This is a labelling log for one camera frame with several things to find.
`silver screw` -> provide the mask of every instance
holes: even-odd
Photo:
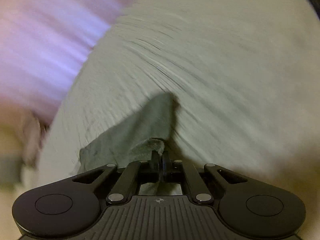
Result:
[[[211,199],[211,196],[206,193],[201,193],[196,195],[196,199],[199,201],[209,201]]]
[[[124,196],[122,194],[119,194],[119,193],[113,193],[113,194],[108,196],[108,199],[110,201],[120,201],[120,200],[124,199]]]

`crosshair symbol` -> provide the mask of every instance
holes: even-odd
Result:
[[[156,201],[157,201],[158,203],[162,203],[162,202],[164,201],[164,199],[163,199],[163,198],[157,198]]]

